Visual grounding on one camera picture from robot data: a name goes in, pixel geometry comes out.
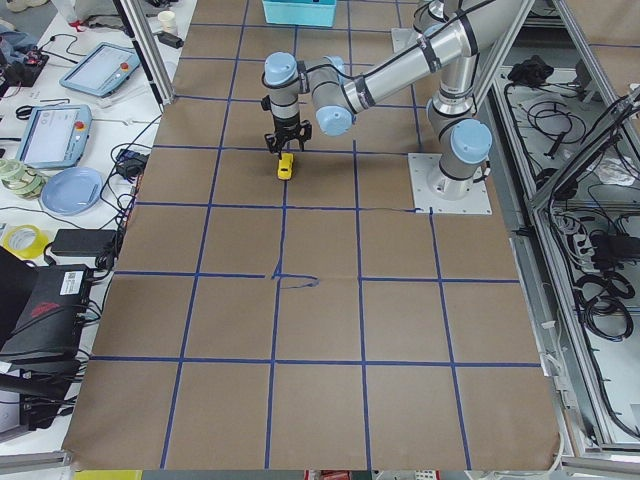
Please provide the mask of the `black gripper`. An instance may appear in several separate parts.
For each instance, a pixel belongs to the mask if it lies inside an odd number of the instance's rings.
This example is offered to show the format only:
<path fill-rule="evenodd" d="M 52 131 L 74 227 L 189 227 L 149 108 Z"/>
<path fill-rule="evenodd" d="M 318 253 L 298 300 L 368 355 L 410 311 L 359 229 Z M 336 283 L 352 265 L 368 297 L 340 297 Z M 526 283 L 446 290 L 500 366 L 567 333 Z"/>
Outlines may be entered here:
<path fill-rule="evenodd" d="M 305 150 L 305 144 L 312 138 L 312 125 L 309 120 L 301 120 L 299 115 L 290 118 L 273 117 L 274 133 L 264 135 L 270 154 L 281 158 L 287 142 L 297 140 L 299 150 Z"/>

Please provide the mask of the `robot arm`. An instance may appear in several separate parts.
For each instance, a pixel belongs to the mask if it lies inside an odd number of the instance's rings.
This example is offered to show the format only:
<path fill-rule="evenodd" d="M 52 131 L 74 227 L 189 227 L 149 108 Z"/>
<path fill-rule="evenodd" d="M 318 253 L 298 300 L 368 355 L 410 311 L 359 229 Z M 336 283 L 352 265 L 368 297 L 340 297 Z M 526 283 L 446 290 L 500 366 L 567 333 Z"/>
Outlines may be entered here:
<path fill-rule="evenodd" d="M 262 109 L 272 115 L 274 125 L 274 131 L 264 135 L 269 152 L 282 159 L 289 142 L 297 141 L 303 149 L 312 138 L 311 123 L 300 117 L 301 95 L 311 96 L 322 133 L 341 136 L 360 112 L 493 43 L 496 31 L 484 27 L 477 34 L 474 28 L 480 24 L 479 12 L 488 12 L 495 6 L 494 1 L 464 2 L 448 20 L 426 29 L 411 45 L 356 76 L 344 73 L 338 56 L 305 62 L 288 52 L 270 54 L 262 74 L 268 94 L 261 100 Z"/>

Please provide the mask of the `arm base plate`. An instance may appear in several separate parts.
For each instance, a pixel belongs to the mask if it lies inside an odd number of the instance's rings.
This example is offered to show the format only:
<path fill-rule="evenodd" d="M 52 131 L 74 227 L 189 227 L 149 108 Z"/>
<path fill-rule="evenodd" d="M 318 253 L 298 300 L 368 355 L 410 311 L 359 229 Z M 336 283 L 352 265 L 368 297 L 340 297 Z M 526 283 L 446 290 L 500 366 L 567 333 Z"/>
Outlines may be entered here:
<path fill-rule="evenodd" d="M 408 167 L 414 209 L 424 214 L 491 215 L 482 169 L 466 180 L 453 180 L 440 169 L 440 154 L 410 153 Z"/>
<path fill-rule="evenodd" d="M 408 46 L 413 45 L 417 39 L 417 32 L 413 28 L 392 28 L 392 50 L 397 53 Z"/>

